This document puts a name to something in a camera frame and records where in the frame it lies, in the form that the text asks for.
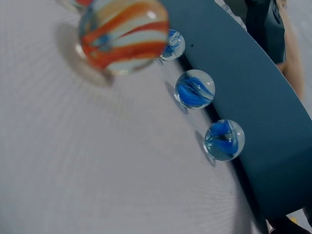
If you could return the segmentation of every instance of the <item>blue surface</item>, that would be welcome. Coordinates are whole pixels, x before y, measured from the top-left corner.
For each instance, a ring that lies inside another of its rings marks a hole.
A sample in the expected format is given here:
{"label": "blue surface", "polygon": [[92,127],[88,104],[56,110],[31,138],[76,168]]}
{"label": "blue surface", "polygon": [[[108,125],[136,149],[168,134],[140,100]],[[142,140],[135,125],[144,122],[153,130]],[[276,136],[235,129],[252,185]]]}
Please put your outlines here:
{"label": "blue surface", "polygon": [[213,0],[161,0],[185,55],[214,79],[214,107],[245,132],[239,156],[267,219],[311,203],[312,122],[257,43]]}

